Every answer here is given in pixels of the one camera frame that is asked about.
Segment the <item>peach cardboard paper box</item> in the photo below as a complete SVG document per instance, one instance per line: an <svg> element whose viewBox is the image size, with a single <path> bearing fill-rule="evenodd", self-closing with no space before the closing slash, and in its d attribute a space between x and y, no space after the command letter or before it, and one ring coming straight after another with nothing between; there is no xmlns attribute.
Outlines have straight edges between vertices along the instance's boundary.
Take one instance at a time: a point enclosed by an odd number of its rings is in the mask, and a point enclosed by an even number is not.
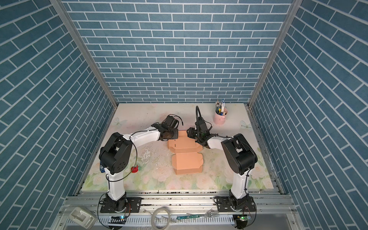
<svg viewBox="0 0 368 230"><path fill-rule="evenodd" d="M203 147L187 136L184 130L178 131L178 138L168 140L168 149L173 153L172 166L176 175L201 173L203 170Z"/></svg>

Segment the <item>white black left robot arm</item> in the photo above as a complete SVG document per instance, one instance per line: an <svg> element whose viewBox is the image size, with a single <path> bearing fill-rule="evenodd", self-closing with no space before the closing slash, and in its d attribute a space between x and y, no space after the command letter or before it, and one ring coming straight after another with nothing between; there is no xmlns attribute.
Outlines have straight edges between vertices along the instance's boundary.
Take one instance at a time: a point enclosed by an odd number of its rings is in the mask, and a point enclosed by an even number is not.
<svg viewBox="0 0 368 230"><path fill-rule="evenodd" d="M169 114L163 122L156 122L149 128L131 134L113 133L100 149L99 159L108 181L107 196L114 202L126 195L124 170L128 166L131 152L138 152L139 146L154 141L168 141L178 138L178 127L183 125L178 115Z"/></svg>

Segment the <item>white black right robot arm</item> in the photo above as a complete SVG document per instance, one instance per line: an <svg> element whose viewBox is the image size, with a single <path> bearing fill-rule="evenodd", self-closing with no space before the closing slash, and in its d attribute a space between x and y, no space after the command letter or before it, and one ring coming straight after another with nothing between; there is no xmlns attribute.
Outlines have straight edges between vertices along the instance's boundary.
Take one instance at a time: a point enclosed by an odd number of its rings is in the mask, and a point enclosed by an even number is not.
<svg viewBox="0 0 368 230"><path fill-rule="evenodd" d="M258 162L258 157L243 134L233 137L222 137L211 134L207 121L197 117L195 127L187 130L187 136L208 149L223 150L228 165L233 171L233 183L230 189L230 200L236 205L248 199L248 177Z"/></svg>

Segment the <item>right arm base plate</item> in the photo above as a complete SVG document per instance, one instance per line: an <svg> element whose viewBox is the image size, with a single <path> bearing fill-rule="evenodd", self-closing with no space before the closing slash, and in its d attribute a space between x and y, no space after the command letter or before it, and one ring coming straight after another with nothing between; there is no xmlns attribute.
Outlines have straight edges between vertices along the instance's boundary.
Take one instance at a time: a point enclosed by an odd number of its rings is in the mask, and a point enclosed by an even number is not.
<svg viewBox="0 0 368 230"><path fill-rule="evenodd" d="M256 212L256 204L250 195L241 199L234 196L215 196L213 201L218 212Z"/></svg>

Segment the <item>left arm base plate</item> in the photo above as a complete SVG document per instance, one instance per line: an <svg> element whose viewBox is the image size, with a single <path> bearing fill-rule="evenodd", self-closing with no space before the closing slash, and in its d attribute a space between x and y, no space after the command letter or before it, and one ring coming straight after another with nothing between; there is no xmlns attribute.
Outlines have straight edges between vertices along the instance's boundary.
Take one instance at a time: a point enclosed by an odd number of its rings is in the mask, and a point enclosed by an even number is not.
<svg viewBox="0 0 368 230"><path fill-rule="evenodd" d="M114 201L108 195L99 201L99 211L101 213L139 213L141 197L121 197Z"/></svg>

